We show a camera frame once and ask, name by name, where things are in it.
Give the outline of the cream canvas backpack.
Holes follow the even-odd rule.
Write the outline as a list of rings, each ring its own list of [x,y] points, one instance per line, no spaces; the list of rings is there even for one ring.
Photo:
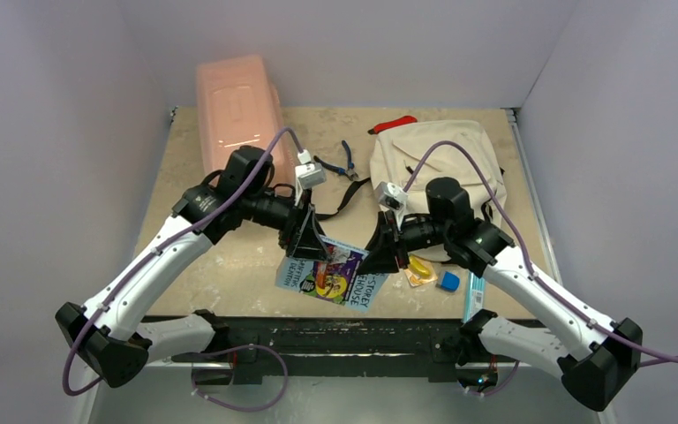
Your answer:
[[[348,141],[358,180],[328,183],[318,206],[334,206],[318,214],[323,222],[374,220],[388,207],[374,191],[388,182],[407,188],[406,212],[426,213],[425,188],[437,177],[450,177],[467,191],[475,216],[500,225],[501,213],[492,198],[504,205],[508,191],[505,170],[484,126],[469,119],[419,121],[398,125],[375,135]]]

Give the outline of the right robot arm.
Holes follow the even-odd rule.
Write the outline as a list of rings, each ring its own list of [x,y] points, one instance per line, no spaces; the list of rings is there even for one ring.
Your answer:
[[[410,254],[442,246],[450,261],[506,292],[543,325],[534,329],[482,309],[459,329],[456,361],[464,365],[501,355],[560,380],[581,405],[605,410],[639,369],[633,349],[643,339],[629,318],[620,322],[589,307],[551,278],[540,279],[524,250],[493,223],[476,217],[468,193],[453,178],[435,178],[425,189],[428,211],[408,214],[408,194],[381,182],[375,189],[378,214],[358,273],[405,269]]]

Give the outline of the treehouse storey paperback book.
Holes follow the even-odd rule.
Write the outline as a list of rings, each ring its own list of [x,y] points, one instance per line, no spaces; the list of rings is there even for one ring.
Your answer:
[[[329,252],[327,261],[286,257],[282,260],[275,286],[313,299],[366,313],[387,281],[387,274],[360,275],[358,267],[368,255],[362,248],[323,236]]]

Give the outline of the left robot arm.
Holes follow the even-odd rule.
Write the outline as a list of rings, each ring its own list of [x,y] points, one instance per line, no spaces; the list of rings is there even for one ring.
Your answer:
[[[207,361],[222,358],[229,328],[211,312],[162,322],[143,319],[189,265],[244,221],[277,230],[289,258],[328,259],[311,201],[325,172],[307,151],[298,158],[290,196],[269,187],[275,174],[271,155],[249,146],[233,151],[223,169],[187,189],[120,276],[83,304],[67,302],[56,312],[70,356],[80,357],[111,388],[127,384],[156,360],[188,353]]]

